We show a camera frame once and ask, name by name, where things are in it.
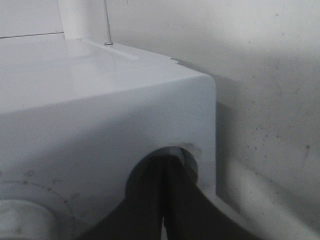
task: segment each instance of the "circular hole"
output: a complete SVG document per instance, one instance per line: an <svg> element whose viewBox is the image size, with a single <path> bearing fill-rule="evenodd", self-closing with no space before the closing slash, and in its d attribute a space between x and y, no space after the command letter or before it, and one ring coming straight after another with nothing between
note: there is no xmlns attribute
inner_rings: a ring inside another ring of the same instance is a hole
<svg viewBox="0 0 320 240"><path fill-rule="evenodd" d="M127 183L125 192L126 194L132 189L133 185L141 178L142 174L146 170L151 157L161 157L161 156L177 156L182 165L184 166L185 172L190 177L190 179L197 183L198 181L198 165L192 154L181 147L163 147L157 149L147 156L145 156L132 170Z"/></svg>

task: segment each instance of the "white appliance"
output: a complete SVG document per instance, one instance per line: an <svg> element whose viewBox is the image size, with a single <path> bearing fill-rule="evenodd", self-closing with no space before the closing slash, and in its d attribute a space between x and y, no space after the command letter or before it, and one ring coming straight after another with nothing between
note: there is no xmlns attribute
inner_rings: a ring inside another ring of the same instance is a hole
<svg viewBox="0 0 320 240"><path fill-rule="evenodd" d="M170 57L88 39L0 41L0 208L43 206L70 240L165 147L192 156L185 164L213 200L215 119L213 79Z"/></svg>

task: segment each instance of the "metal rod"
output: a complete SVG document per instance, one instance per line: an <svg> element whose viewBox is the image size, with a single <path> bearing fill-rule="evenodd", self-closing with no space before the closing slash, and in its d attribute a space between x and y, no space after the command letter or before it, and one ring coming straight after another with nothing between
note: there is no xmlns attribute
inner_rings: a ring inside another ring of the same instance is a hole
<svg viewBox="0 0 320 240"><path fill-rule="evenodd" d="M107 42L104 43L104 45L107 46L107 45L112 45L114 43L112 42L112 39L111 39L107 2L106 2L106 0L103 0L103 1L104 1L104 11L105 11L104 15L105 15L106 33L108 35L108 40L107 40Z"/></svg>

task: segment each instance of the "white wall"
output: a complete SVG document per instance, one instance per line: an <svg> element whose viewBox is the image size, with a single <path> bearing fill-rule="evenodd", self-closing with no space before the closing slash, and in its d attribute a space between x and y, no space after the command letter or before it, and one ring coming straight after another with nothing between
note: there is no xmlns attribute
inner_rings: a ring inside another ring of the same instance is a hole
<svg viewBox="0 0 320 240"><path fill-rule="evenodd" d="M58 0L0 0L0 37L61 32Z"/></svg>
<svg viewBox="0 0 320 240"><path fill-rule="evenodd" d="M268 239L320 239L320 1L107 2L115 42L214 76L219 197Z"/></svg>

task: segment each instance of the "white plastic cap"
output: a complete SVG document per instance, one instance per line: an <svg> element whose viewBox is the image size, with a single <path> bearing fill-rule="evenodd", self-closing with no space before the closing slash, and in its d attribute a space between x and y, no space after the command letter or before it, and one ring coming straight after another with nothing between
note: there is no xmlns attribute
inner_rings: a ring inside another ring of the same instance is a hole
<svg viewBox="0 0 320 240"><path fill-rule="evenodd" d="M57 240L57 220L45 207L0 200L0 240Z"/></svg>

